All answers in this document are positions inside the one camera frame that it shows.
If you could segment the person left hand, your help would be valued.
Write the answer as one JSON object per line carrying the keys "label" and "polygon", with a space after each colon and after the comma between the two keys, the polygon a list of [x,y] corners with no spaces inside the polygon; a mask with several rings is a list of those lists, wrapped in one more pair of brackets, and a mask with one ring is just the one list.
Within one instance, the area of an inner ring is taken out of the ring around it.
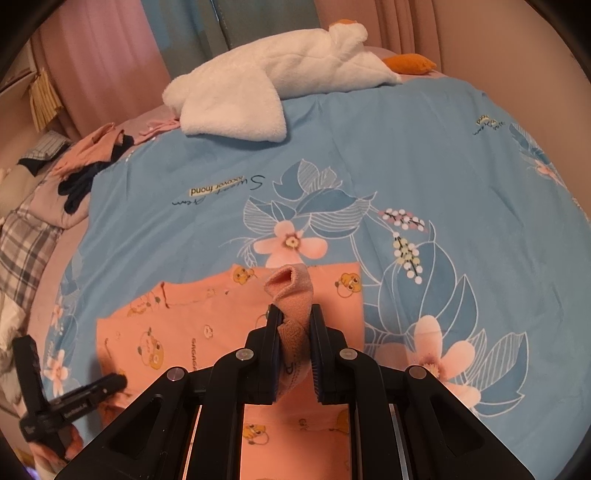
{"label": "person left hand", "polygon": [[28,446],[33,454],[34,463],[39,474],[44,479],[55,476],[69,461],[79,454],[84,441],[74,425],[69,425],[57,435],[55,450],[53,446],[43,443],[29,442]]}

